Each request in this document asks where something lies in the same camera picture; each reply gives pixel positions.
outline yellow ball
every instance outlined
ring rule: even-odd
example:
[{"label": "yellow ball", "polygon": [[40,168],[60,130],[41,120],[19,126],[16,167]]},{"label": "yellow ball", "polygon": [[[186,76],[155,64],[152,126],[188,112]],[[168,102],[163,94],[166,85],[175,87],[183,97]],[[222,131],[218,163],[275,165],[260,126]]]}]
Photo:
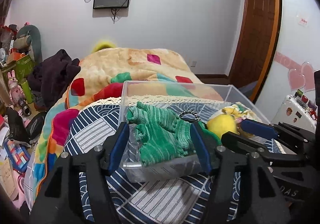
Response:
[{"label": "yellow ball", "polygon": [[207,123],[208,130],[216,134],[220,139],[224,133],[228,131],[237,134],[237,126],[233,116],[221,114],[212,118]]}]

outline clear plastic box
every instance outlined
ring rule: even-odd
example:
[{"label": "clear plastic box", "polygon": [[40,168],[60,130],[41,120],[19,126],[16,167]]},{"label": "clear plastic box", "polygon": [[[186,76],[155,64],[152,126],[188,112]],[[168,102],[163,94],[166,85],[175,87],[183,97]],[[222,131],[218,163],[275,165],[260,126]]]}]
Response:
[{"label": "clear plastic box", "polygon": [[[210,113],[214,114],[225,106],[241,102],[250,108],[262,123],[270,123],[233,85],[126,81],[122,90],[119,124],[127,122],[128,107],[135,106],[137,101],[171,108],[177,114],[182,110],[191,109],[199,113],[203,122],[208,121]],[[194,118],[192,115],[185,115],[185,117]],[[134,127],[135,125],[130,125],[130,137],[122,157],[123,169],[131,182],[175,179],[202,172],[197,155],[175,158],[147,167],[142,166],[139,162],[138,143],[132,133]],[[253,137],[253,139],[260,143],[265,142],[265,139],[260,137]]]}]

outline pink rabbit figurine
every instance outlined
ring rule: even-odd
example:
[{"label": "pink rabbit figurine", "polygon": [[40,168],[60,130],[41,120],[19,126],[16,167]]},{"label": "pink rabbit figurine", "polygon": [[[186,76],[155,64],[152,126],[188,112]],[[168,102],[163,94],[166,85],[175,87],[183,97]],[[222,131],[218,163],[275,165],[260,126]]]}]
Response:
[{"label": "pink rabbit figurine", "polygon": [[10,72],[8,72],[8,87],[9,87],[9,91],[10,91],[10,100],[11,102],[15,105],[15,106],[19,106],[18,105],[18,100],[20,98],[25,98],[24,96],[24,92],[21,88],[21,86],[18,85],[18,80],[16,79],[16,74],[13,71],[11,71],[12,75],[10,74]]}]

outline dark clothing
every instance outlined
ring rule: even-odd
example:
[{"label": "dark clothing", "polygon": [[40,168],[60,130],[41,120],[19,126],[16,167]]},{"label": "dark clothing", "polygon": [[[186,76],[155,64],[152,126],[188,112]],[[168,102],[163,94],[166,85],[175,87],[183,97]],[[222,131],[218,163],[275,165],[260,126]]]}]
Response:
[{"label": "dark clothing", "polygon": [[71,60],[67,52],[61,49],[35,66],[28,76],[30,89],[41,92],[48,110],[62,97],[80,72],[79,62],[79,59]]}]

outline blue and white tablecloth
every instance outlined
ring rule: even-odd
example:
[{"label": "blue and white tablecloth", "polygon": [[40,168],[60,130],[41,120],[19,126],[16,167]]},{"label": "blue and white tablecloth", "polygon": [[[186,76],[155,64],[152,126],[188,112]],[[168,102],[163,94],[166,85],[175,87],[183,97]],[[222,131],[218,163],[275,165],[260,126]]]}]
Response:
[{"label": "blue and white tablecloth", "polygon": [[[195,110],[205,122],[217,111],[217,107],[199,103],[175,103],[166,107],[177,113],[186,109]],[[116,132],[119,109],[119,105],[95,105],[80,112],[72,123],[65,151],[77,155],[101,145]],[[265,145],[269,151],[279,152],[274,141],[267,141]],[[122,168],[106,179],[122,223],[198,223],[212,185],[211,179],[205,174],[167,181],[131,183]],[[94,221],[85,173],[80,173],[80,187],[84,216]],[[230,220],[237,212],[239,187],[240,173],[235,173],[228,216]]]}]

